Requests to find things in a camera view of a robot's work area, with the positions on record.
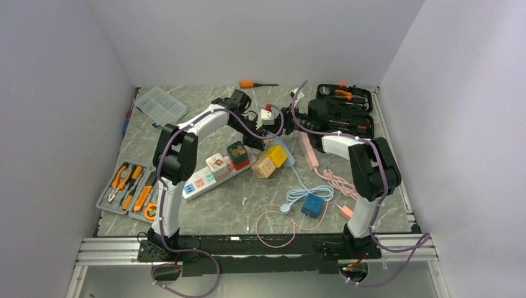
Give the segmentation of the yellow cube adapter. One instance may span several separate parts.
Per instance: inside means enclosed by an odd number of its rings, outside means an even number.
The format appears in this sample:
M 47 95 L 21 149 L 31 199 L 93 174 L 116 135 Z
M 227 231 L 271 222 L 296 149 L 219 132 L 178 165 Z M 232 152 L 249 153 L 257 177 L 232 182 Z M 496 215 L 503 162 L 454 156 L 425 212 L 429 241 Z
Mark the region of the yellow cube adapter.
M 281 145 L 270 147 L 263 154 L 264 157 L 268 157 L 276 168 L 284 165 L 288 159 L 288 155 Z

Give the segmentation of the clear plastic screw box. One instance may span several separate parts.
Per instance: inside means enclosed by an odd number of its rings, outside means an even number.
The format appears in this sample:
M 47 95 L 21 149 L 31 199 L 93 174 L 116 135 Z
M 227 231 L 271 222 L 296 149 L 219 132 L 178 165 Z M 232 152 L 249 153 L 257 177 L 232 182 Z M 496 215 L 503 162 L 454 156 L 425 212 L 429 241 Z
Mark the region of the clear plastic screw box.
M 187 113 L 182 102 L 157 86 L 136 99 L 135 107 L 160 126 L 177 122 Z

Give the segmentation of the grey tool case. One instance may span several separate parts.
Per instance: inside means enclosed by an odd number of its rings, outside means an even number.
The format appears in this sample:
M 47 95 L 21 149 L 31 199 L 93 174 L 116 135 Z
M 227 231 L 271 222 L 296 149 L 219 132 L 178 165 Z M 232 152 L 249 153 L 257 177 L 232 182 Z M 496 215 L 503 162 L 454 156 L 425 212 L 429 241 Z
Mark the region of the grey tool case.
M 117 165 L 112 178 L 96 201 L 100 210 L 152 223 L 157 211 L 157 180 L 154 168 L 131 161 Z

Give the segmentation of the blue cube adapter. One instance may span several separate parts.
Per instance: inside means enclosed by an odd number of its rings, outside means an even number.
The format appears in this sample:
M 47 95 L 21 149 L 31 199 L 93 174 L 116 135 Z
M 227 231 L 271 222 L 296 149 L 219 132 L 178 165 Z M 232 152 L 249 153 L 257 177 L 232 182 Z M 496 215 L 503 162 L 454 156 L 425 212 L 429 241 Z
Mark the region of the blue cube adapter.
M 301 208 L 301 213 L 317 219 L 322 212 L 324 200 L 314 194 L 308 194 Z

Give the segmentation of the peach cube adapter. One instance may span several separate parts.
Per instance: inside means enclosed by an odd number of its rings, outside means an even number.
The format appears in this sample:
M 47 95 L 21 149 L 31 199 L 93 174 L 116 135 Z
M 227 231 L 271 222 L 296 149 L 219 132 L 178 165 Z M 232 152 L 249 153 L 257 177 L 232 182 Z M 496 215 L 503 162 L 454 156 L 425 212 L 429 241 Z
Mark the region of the peach cube adapter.
M 267 179 L 276 170 L 276 166 L 268 156 L 262 156 L 252 166 L 251 169 L 260 179 Z

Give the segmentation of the white power strip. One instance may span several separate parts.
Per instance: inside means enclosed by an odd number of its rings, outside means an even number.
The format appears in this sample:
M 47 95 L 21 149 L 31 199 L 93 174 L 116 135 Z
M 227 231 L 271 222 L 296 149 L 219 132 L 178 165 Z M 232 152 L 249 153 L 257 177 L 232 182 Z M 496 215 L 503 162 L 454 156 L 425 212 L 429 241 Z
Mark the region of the white power strip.
M 196 170 L 194 174 L 189 178 L 189 180 L 185 183 L 183 187 L 182 198 L 185 201 L 190 201 L 192 199 L 195 199 L 201 194 L 213 189 L 214 187 L 219 186 L 225 181 L 249 169 L 256 162 L 257 158 L 252 153 L 251 150 L 248 150 L 247 152 L 249 155 L 250 165 L 241 169 L 240 171 L 236 171 L 234 169 L 228 155 L 223 156 L 224 160 L 227 162 L 228 169 L 231 171 L 230 175 L 223 181 L 219 181 L 219 182 L 215 181 L 215 178 L 209 171 L 207 165 L 206 167 L 200 170 Z

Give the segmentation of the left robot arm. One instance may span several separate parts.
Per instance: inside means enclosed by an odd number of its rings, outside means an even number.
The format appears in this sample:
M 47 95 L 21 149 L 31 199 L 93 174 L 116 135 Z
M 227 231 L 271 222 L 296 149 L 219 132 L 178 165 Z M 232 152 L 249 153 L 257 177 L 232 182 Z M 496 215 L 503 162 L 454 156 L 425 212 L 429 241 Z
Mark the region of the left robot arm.
M 230 97 L 213 100 L 191 120 L 162 128 L 153 157 L 159 187 L 157 212 L 147 233 L 160 259 L 169 261 L 177 255 L 182 193 L 195 171 L 199 143 L 218 129 L 229 126 L 242 133 L 245 146 L 263 150 L 264 133 L 256 129 L 255 120 L 243 115 L 250 104 L 251 98 L 236 89 Z

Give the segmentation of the black tool case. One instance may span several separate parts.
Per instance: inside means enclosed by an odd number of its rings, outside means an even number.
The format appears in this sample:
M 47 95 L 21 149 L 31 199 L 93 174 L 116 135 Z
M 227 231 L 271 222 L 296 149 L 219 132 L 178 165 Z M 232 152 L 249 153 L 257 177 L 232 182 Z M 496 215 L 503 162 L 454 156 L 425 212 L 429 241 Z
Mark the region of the black tool case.
M 365 102 L 348 101 L 335 96 L 335 90 L 345 90 L 359 96 L 367 97 Z M 374 121 L 370 115 L 373 111 L 372 94 L 366 89 L 344 84 L 320 84 L 316 98 L 324 100 L 328 109 L 328 127 L 341 130 L 360 138 L 374 137 Z

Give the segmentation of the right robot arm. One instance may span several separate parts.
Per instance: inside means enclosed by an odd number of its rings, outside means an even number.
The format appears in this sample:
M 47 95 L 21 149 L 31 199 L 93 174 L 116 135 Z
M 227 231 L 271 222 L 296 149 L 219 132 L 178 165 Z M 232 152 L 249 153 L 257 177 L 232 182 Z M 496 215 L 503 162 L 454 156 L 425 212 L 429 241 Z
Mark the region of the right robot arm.
M 342 240 L 344 254 L 356 258 L 365 251 L 366 242 L 378 244 L 374 231 L 381 205 L 402 182 L 401 172 L 387 139 L 360 138 L 340 130 L 313 130 L 315 124 L 306 126 L 306 120 L 299 118 L 295 101 L 281 109 L 280 117 L 287 133 L 299 130 L 310 137 L 319 138 L 323 153 L 340 156 L 350 163 L 352 180 L 359 195 L 354 214 L 346 225 L 345 232 L 350 235 Z

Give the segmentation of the pink power strip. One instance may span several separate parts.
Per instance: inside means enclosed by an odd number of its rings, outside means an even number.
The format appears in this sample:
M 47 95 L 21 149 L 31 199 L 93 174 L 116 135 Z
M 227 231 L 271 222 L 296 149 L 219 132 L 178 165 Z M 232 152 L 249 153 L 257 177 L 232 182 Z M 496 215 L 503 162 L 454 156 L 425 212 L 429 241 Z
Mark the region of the pink power strip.
M 307 133 L 299 132 L 298 139 L 300 141 L 300 146 L 304 157 L 306 159 L 307 165 L 311 171 L 316 171 L 319 167 L 319 162 L 314 152 L 313 147 L 311 146 L 310 140 Z

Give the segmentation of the small pink charger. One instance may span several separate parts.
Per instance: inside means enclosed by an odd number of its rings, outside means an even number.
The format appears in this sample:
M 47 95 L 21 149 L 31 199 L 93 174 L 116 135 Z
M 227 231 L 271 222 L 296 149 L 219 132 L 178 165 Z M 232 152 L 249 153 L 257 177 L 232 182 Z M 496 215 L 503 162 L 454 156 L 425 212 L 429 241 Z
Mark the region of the small pink charger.
M 336 207 L 339 209 L 339 215 L 345 220 L 350 220 L 354 214 L 353 210 L 348 208 L 346 205 L 336 204 Z

